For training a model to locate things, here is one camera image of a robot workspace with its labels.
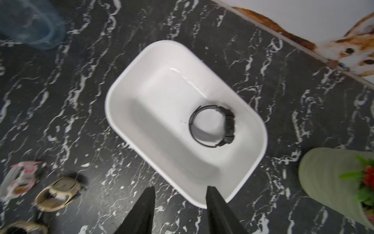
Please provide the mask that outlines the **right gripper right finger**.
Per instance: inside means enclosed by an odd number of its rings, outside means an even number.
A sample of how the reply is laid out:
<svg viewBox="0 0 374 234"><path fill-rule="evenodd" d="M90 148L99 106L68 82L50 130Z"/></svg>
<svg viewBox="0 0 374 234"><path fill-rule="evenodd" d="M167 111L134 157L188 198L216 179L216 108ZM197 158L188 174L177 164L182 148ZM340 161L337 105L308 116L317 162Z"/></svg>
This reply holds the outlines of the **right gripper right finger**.
<svg viewBox="0 0 374 234"><path fill-rule="evenodd" d="M210 234L247 234L243 225L214 186L207 187L206 205Z"/></svg>

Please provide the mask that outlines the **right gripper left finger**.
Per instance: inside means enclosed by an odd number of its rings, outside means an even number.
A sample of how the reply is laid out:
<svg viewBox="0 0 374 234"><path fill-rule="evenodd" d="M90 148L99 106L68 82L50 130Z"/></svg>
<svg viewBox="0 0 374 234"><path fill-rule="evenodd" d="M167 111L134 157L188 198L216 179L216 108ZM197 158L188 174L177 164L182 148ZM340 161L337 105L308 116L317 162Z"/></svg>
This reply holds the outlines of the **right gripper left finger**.
<svg viewBox="0 0 374 234"><path fill-rule="evenodd" d="M155 188L147 187L114 234L151 234L155 209Z"/></svg>

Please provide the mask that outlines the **pink white watch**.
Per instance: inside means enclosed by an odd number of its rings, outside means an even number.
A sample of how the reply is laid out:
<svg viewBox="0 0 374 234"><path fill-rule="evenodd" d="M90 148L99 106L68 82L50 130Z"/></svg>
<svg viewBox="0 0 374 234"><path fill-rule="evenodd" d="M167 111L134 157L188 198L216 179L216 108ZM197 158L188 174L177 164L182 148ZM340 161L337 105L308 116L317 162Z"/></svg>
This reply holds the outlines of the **pink white watch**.
<svg viewBox="0 0 374 234"><path fill-rule="evenodd" d="M11 166L1 183L1 201L7 202L26 194L37 183L40 161L22 161Z"/></svg>

